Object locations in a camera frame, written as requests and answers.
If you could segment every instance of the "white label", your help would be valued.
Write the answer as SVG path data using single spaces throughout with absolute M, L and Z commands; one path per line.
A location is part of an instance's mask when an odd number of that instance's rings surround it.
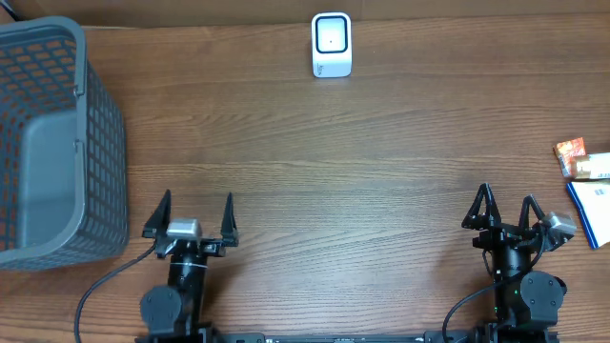
M 592 179 L 610 178 L 610 152 L 589 155 Z

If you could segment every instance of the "wood grain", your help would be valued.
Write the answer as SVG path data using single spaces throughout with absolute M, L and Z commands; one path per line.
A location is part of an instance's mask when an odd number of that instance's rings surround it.
M 490 282 L 459 227 L 480 183 L 507 222 L 528 193 L 577 217 L 552 146 L 610 151 L 609 29 L 605 14 L 355 23 L 353 75 L 337 80 L 312 77 L 308 25 L 88 32 L 125 116 L 132 241 L 114 260 L 1 272 L 0 340 L 70 341 L 82 293 L 151 244 L 138 237 L 166 188 L 206 232 L 234 192 L 242 243 L 212 261 L 204 310 L 221 330 L 439 329 Z M 609 258 L 579 230 L 539 263 L 569 286 L 566 342 L 610 335 Z M 140 297 L 167 270 L 147 258 L 95 292 L 84 340 L 143 334 Z

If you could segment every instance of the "basket mesh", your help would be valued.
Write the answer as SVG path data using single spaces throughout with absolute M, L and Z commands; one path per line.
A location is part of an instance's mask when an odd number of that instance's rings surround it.
M 0 45 L 0 254 L 15 249 L 18 233 L 20 141 L 32 118 L 77 111 L 76 43 L 46 35 Z M 85 209 L 73 236 L 53 252 L 0 264 L 2 269 L 40 270 L 120 253 L 129 239 L 125 131 L 120 111 L 87 62 Z

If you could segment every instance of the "black cable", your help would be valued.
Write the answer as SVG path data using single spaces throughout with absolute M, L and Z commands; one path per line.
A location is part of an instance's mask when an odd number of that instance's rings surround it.
M 540 233 L 542 236 L 542 240 L 540 242 L 540 248 L 538 253 L 536 254 L 536 257 L 534 257 L 534 260 L 532 260 L 532 263 L 530 263 L 530 265 L 527 267 L 527 269 L 525 269 L 524 271 L 521 271 L 519 273 L 516 273 L 515 275 L 508 277 L 500 282 L 494 283 L 490 286 L 487 286 L 481 290 L 478 290 L 466 297 L 464 297 L 463 299 L 459 300 L 458 303 L 456 305 L 454 305 L 453 308 L 451 308 L 451 310 L 449 310 L 449 312 L 447 313 L 447 315 L 445 316 L 445 320 L 442 322 L 442 339 L 445 343 L 451 343 L 449 340 L 449 336 L 447 336 L 447 326 L 449 326 L 449 319 L 451 319 L 451 316 L 454 315 L 454 313 L 465 303 L 467 303 L 468 301 L 476 298 L 477 296 L 486 293 L 488 291 L 494 290 L 500 286 L 504 286 L 507 285 L 513 281 L 516 281 L 518 279 L 520 279 L 521 277 L 525 276 L 527 273 L 529 273 L 532 269 L 534 269 L 534 266 L 536 266 L 536 264 L 538 263 L 538 261 L 540 260 L 540 258 L 542 257 L 542 252 L 544 251 L 544 246 L 546 245 L 546 231 L 543 228 L 540 228 Z
M 485 262 L 485 269 L 487 270 L 487 273 L 489 274 L 489 276 L 494 277 L 494 274 L 489 269 L 489 264 L 487 263 L 487 253 L 488 252 L 489 252 L 488 250 L 483 250 L 483 262 Z
M 97 280 L 93 285 L 91 285 L 91 287 L 85 292 L 85 295 L 83 295 L 83 297 L 80 299 L 80 302 L 78 303 L 78 307 L 76 308 L 76 315 L 74 316 L 74 340 L 76 341 L 76 343 L 81 343 L 80 328 L 79 328 L 80 315 L 83 312 L 83 307 L 85 306 L 85 301 L 87 301 L 87 298 L 89 297 L 89 295 L 91 295 L 93 293 L 93 291 L 95 291 L 96 288 L 100 287 L 104 282 L 110 280 L 111 278 L 116 276 L 118 273 L 125 271 L 127 268 L 133 266 L 134 264 L 136 264 L 136 263 L 140 262 L 141 260 L 143 260 L 144 258 L 146 258 L 146 256 L 151 254 L 151 252 L 154 252 L 154 248 L 156 248 L 156 241 L 144 253 L 137 256 L 135 259 L 127 262 L 126 264 L 122 265 L 121 267 L 115 269 L 114 271 L 107 273 L 106 275 L 104 275 L 104 277 Z

